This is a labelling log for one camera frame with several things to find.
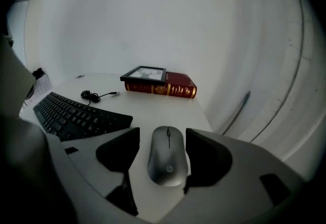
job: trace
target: cable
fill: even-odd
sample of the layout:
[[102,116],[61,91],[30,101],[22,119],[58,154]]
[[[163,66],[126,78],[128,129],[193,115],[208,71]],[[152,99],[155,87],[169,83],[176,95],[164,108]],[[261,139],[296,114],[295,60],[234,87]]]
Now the cable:
[[83,99],[89,100],[90,102],[89,102],[88,105],[90,105],[91,101],[94,102],[94,103],[98,103],[99,101],[101,101],[101,97],[102,96],[106,96],[106,95],[119,95],[119,94],[120,94],[120,92],[110,92],[110,93],[107,93],[107,94],[104,94],[104,95],[99,96],[98,94],[92,93],[89,90],[84,90],[80,94],[80,97],[83,98]]

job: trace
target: red book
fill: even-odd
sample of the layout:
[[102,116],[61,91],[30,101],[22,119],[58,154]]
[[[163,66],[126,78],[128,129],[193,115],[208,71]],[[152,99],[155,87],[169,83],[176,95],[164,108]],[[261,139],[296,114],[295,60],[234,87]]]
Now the red book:
[[151,93],[166,96],[194,98],[197,93],[196,85],[186,74],[167,72],[165,86],[145,85],[125,82],[128,91]]

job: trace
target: computer mouse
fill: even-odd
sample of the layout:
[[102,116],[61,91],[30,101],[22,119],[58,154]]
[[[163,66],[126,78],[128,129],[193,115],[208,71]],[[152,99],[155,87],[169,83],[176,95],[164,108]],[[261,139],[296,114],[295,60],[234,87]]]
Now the computer mouse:
[[177,128],[160,126],[153,131],[147,171],[158,185],[172,187],[186,181],[188,164],[183,135]]

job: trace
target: desk surface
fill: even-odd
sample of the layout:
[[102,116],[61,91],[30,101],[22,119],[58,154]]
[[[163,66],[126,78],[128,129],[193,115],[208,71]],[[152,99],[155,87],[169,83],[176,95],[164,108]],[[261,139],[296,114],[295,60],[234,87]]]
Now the desk surface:
[[[90,90],[98,95],[120,92],[119,96],[104,96],[99,103],[91,103],[90,106],[133,116],[131,127],[140,127],[140,149],[129,169],[131,188],[139,212],[137,217],[156,222],[182,199],[184,183],[176,187],[164,187],[149,178],[147,163],[152,132],[158,126],[174,126],[185,138],[186,128],[205,131],[211,129],[196,98],[186,99],[126,91],[119,77],[113,74],[86,74],[83,78],[68,80],[48,93],[55,92],[71,100],[88,104],[88,100],[80,97],[83,90]],[[48,93],[39,97],[35,104]],[[40,126],[32,105],[23,109],[20,117]],[[64,147],[69,146],[69,142],[62,144]]]

